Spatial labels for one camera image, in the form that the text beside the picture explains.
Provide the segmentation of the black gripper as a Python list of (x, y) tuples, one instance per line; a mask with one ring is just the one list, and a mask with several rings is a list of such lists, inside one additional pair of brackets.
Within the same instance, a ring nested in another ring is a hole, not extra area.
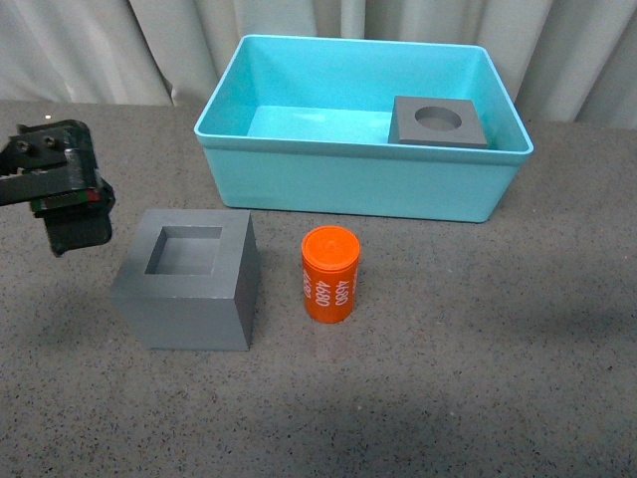
[(109, 242), (114, 191), (100, 175), (85, 123), (17, 126), (1, 150), (1, 204), (18, 203), (44, 221), (57, 257)]

